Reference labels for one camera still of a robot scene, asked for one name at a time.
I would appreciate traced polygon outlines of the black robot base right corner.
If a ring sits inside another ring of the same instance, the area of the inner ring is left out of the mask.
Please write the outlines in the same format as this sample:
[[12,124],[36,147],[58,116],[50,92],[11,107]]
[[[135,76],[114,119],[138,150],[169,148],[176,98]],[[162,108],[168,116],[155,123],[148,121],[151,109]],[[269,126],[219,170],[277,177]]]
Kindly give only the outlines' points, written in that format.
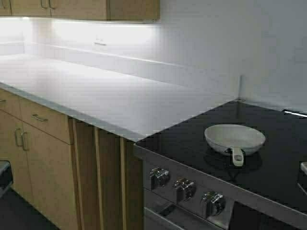
[[303,161],[299,164],[299,172],[297,184],[300,189],[306,194],[307,193],[307,162]]

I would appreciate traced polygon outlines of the black robot base left corner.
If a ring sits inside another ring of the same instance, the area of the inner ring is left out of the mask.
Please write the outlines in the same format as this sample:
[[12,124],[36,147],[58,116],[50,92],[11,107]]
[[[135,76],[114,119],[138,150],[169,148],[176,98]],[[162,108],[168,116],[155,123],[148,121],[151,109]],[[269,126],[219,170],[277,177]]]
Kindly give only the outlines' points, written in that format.
[[3,197],[12,184],[13,174],[10,162],[0,161],[0,197]]

